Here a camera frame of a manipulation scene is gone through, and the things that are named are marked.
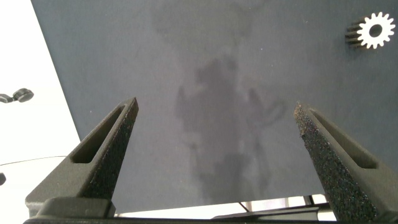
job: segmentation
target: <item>dark gray cloth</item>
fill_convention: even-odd
[[[322,193],[297,100],[398,170],[396,36],[344,40],[397,1],[32,3],[81,139],[137,97],[119,213]]]

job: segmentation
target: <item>white gear icon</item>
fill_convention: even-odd
[[[383,16],[382,12],[376,16],[375,13],[372,16],[365,17],[362,21],[358,22],[355,26],[348,28],[352,30],[346,34],[348,42],[353,47],[365,47],[370,49],[376,49],[378,45],[384,46],[384,41],[390,41],[389,36],[393,35],[392,31],[395,28],[391,22],[393,18],[388,18],[389,14]]]

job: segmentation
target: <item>white surface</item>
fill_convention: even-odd
[[[0,93],[35,94],[0,103],[0,164],[66,156],[80,140],[30,1],[0,1],[0,27]]]
[[[265,210],[289,207],[287,198],[258,200],[258,201],[253,201],[253,202],[242,202],[242,204],[250,212],[260,212],[260,211],[265,211]]]
[[[246,212],[238,203],[222,205],[208,205],[189,208],[176,208],[155,210],[148,212],[131,212],[119,214],[118,217],[129,218],[187,218],[187,219],[211,219],[219,215],[229,215]]]
[[[0,166],[6,182],[0,186],[0,223],[21,224],[29,218],[26,196],[63,160],[37,159]]]

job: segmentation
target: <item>gray fabric surface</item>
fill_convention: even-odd
[[[297,100],[398,170],[396,36],[344,41],[397,1],[32,3],[80,138],[137,97],[119,213],[322,193]]]

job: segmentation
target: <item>gear logo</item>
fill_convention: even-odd
[[[391,24],[393,18],[388,18],[389,14],[383,16],[382,12],[378,15],[373,13],[369,17],[364,17],[348,28],[346,41],[354,48],[376,49],[378,45],[384,46],[384,42],[390,41],[390,35],[394,35],[392,31],[395,28]]]

